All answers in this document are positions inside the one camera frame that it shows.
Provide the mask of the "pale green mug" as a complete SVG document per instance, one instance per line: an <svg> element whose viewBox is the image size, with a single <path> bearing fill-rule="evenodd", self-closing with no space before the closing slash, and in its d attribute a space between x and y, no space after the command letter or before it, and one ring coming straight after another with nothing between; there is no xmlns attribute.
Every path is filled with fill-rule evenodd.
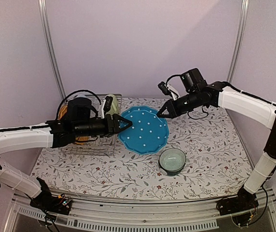
<svg viewBox="0 0 276 232"><path fill-rule="evenodd" d="M108 95L110 95L113 98L113 100L112 100L112 104L111 104L111 109L106 114L110 114L110 115L119 114L120 109L119 109L117 97L114 94L108 94Z"/></svg>

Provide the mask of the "blue bottom plate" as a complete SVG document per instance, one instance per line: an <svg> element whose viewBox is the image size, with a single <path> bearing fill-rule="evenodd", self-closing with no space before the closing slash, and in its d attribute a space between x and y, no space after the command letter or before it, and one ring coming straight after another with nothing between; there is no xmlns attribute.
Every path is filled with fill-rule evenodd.
<svg viewBox="0 0 276 232"><path fill-rule="evenodd" d="M166 146L169 127L166 119L158 118L158 111L148 106L132 106L121 116L133 125L122 131L118 139L126 149L139 155L155 154Z"/></svg>

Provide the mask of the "teal ceramic bowl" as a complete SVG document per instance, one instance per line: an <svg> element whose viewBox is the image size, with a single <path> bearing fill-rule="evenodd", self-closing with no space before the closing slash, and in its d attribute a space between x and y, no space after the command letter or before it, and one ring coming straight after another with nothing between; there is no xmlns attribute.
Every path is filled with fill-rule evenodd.
<svg viewBox="0 0 276 232"><path fill-rule="evenodd" d="M159 171L163 175L176 176L182 171L185 163L186 155L182 150L169 148L159 156Z"/></svg>

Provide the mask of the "mustard yellow plate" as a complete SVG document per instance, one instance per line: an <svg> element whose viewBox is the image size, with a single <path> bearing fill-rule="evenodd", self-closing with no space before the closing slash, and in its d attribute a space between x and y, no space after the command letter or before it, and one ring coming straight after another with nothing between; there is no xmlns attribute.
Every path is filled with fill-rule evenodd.
<svg viewBox="0 0 276 232"><path fill-rule="evenodd" d="M67 112L67 105L64 104L61 106L59 112L58 112L58 120L61 120L61 118L66 114Z"/></svg>
<svg viewBox="0 0 276 232"><path fill-rule="evenodd" d="M75 144L85 145L88 141L89 141L88 136L77 137L76 140L75 140Z"/></svg>

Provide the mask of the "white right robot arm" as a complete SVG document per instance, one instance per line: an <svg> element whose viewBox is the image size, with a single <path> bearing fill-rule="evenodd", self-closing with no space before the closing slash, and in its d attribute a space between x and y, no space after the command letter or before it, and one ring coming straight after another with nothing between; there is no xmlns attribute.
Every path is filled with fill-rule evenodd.
<svg viewBox="0 0 276 232"><path fill-rule="evenodd" d="M238 211L252 203L252 196L270 179L276 169L276 102L240 90L227 81L207 83L199 69L175 74L160 82L158 88L170 99L158 112L160 118L177 118L199 107L222 108L240 114L262 128L251 129L250 136L259 143L257 161L252 173L234 199Z"/></svg>

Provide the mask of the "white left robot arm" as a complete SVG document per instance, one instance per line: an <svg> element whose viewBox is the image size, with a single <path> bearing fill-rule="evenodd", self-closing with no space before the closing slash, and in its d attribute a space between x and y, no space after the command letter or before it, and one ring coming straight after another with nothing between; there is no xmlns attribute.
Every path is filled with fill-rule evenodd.
<svg viewBox="0 0 276 232"><path fill-rule="evenodd" d="M105 99L96 109L90 99L78 97L58 108L56 119L45 123L0 128L0 183L25 193L45 210L55 206L44 180L30 176L10 165L8 158L17 153L30 154L43 148L60 148L73 143L87 143L87 138L110 137L130 128L132 121L116 113L116 104Z"/></svg>

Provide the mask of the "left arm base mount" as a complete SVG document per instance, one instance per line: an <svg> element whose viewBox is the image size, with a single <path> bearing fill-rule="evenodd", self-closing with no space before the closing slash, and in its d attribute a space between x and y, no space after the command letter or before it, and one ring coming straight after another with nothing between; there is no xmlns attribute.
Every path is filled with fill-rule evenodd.
<svg viewBox="0 0 276 232"><path fill-rule="evenodd" d="M72 206L71 197L66 197L63 193L59 196L53 196L45 181L40 178L36 179L41 186L41 192L37 197L31 198L30 206L44 212L69 215Z"/></svg>

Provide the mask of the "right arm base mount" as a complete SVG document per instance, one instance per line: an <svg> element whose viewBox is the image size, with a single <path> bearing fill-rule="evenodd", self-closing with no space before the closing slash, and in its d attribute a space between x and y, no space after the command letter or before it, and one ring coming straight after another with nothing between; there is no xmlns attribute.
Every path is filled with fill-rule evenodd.
<svg viewBox="0 0 276 232"><path fill-rule="evenodd" d="M224 197L216 203L220 215L233 215L233 223L238 227L250 225L259 206L256 194L247 192L241 187L234 197Z"/></svg>

